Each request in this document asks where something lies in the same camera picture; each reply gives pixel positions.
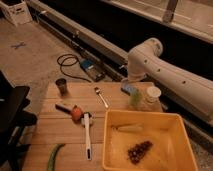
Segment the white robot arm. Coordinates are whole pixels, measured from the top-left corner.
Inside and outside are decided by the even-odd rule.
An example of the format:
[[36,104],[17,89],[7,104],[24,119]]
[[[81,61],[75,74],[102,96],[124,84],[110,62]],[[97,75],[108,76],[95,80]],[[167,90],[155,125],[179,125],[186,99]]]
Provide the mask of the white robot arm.
[[159,58],[162,52],[163,45],[157,38],[132,48],[128,52],[128,80],[153,78],[169,98],[213,126],[213,81],[165,62]]

